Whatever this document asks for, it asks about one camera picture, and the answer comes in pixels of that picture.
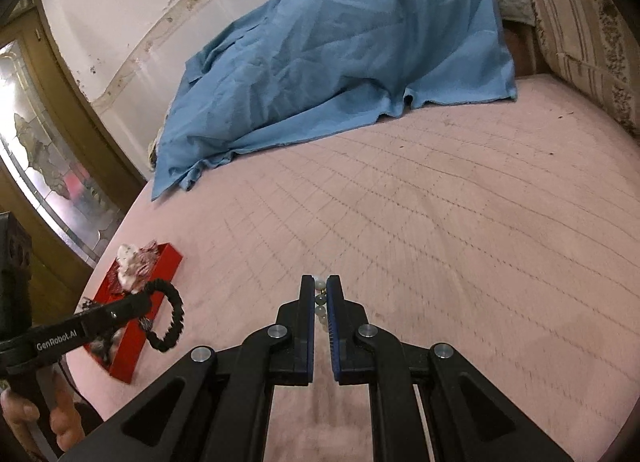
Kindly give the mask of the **left hand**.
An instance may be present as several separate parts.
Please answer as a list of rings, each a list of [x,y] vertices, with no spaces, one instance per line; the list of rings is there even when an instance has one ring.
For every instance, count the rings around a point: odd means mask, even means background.
[[[54,375],[53,384],[56,406],[50,413],[50,427],[58,448],[66,452],[84,440],[86,435],[80,414],[75,408],[73,390],[58,373]],[[43,454],[29,430],[39,419],[35,404],[13,390],[5,390],[1,395],[1,407],[9,428],[29,457],[33,461],[43,461]]]

